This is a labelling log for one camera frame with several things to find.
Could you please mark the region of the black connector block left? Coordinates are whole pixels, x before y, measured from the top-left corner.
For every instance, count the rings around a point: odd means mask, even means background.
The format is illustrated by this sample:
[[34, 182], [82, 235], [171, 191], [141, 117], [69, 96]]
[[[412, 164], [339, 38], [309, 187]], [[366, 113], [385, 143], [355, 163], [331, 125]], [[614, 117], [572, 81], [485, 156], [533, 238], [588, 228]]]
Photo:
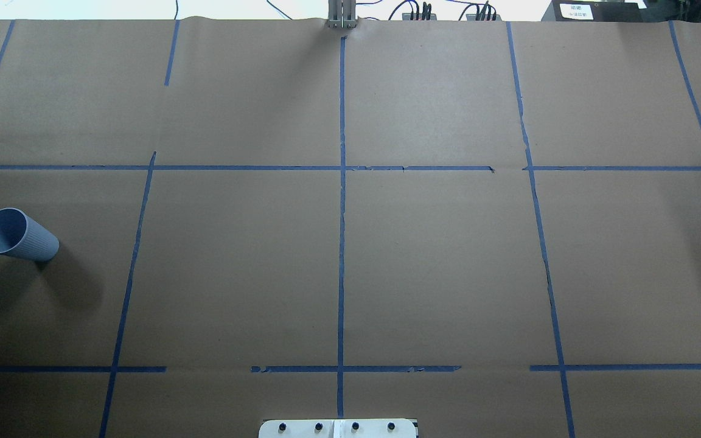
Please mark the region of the black connector block left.
[[403, 21], [436, 21], [436, 14], [432, 12], [432, 4], [430, 2], [406, 1], [403, 5], [409, 5], [411, 11], [403, 12]]

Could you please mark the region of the aluminium frame post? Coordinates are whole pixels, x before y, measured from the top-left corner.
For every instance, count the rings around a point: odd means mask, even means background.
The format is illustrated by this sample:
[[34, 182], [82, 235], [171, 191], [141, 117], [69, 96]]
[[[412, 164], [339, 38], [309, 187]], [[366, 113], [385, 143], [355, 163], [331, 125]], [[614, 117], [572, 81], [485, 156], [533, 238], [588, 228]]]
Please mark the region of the aluminium frame post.
[[354, 29], [358, 25], [356, 0], [328, 0], [326, 27], [331, 29]]

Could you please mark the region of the brown paper table cover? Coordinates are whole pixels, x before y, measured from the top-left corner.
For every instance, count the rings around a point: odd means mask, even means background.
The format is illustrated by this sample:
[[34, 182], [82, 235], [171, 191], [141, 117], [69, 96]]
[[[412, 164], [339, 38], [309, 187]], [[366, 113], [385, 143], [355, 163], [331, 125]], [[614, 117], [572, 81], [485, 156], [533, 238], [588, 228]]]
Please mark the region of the brown paper table cover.
[[0, 437], [701, 437], [701, 24], [0, 21]]

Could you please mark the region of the black electronics box with label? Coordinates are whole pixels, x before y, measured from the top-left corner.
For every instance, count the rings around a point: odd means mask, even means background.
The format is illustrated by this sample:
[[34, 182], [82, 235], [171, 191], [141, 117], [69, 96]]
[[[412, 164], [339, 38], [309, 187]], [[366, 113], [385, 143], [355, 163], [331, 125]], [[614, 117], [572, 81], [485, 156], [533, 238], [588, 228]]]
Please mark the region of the black electronics box with label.
[[542, 22], [642, 23], [637, 2], [626, 1], [550, 1]]

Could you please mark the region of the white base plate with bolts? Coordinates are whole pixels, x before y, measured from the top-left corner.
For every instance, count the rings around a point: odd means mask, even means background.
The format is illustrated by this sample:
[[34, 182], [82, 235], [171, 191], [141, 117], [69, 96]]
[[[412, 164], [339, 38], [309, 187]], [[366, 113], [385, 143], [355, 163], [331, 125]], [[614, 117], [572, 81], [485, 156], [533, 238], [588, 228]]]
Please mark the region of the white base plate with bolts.
[[382, 419], [280, 419], [262, 422], [259, 437], [418, 437], [417, 421]]

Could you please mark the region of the blue ribbed plastic cup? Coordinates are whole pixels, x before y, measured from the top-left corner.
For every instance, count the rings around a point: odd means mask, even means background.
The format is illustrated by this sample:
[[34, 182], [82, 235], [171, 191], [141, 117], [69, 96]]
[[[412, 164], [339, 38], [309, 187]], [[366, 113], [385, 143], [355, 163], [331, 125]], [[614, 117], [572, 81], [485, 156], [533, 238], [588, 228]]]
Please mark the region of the blue ribbed plastic cup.
[[25, 212], [0, 209], [0, 256], [44, 263], [58, 253], [60, 241]]

